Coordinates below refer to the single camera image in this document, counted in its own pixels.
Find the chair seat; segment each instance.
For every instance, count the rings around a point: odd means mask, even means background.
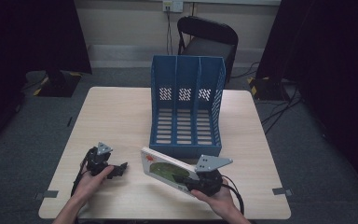
[[[187,47],[183,50],[182,54],[194,56],[223,57],[226,62],[228,56],[234,48],[235,46],[233,45],[224,44],[199,37],[193,37]]]

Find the book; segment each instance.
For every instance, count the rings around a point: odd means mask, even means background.
[[[184,178],[190,177],[191,179],[199,180],[194,166],[159,153],[148,147],[142,148],[141,159],[144,173],[146,175],[178,189],[183,193],[193,196],[186,185],[176,182],[173,176],[176,175]]]

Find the light wood table top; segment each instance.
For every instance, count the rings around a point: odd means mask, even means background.
[[[151,116],[150,88],[91,88],[48,188],[58,195],[43,200],[39,216],[58,215],[70,198],[79,163],[90,148],[104,142],[113,149],[109,163],[127,161],[129,167],[123,176],[103,183],[79,218],[220,219],[208,204],[144,174],[141,149],[149,145]],[[234,160],[219,171],[237,185],[245,216],[289,218],[286,196],[272,192],[282,184],[250,92],[224,90],[219,129],[220,156]]]

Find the wall socket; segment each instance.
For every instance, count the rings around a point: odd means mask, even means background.
[[[162,11],[183,12],[183,1],[162,1]]]

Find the wall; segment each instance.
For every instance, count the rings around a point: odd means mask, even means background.
[[[154,54],[167,54],[167,14],[161,1],[76,1],[77,13],[93,66],[145,66]],[[240,42],[236,66],[261,58],[278,6],[184,2],[171,13],[172,51],[177,53],[177,21],[187,15],[230,25]]]

